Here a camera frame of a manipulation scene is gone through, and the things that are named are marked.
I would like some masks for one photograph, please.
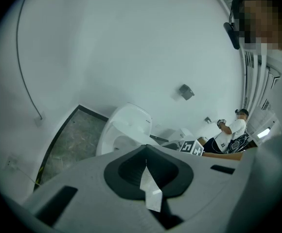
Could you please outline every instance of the gray plastic surface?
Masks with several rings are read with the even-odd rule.
[[[184,220],[169,232],[245,232],[282,195],[282,136],[246,150],[240,162],[200,157],[155,146],[191,166],[194,179],[179,197],[168,199],[173,215]],[[53,226],[65,233],[164,232],[144,201],[119,198],[103,177],[106,165],[132,150],[83,160],[42,185],[24,203],[33,215],[64,185],[78,192]],[[232,175],[210,169],[235,168]]]

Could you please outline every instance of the tiled floor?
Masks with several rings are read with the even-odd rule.
[[[78,110],[56,141],[45,165],[41,184],[72,164],[96,155],[106,122]]]

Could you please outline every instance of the bag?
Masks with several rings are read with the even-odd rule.
[[[249,142],[247,139],[249,135],[245,132],[242,136],[236,138],[235,140],[231,140],[228,145],[228,150],[226,153],[237,153],[239,152],[244,146],[246,146]]]

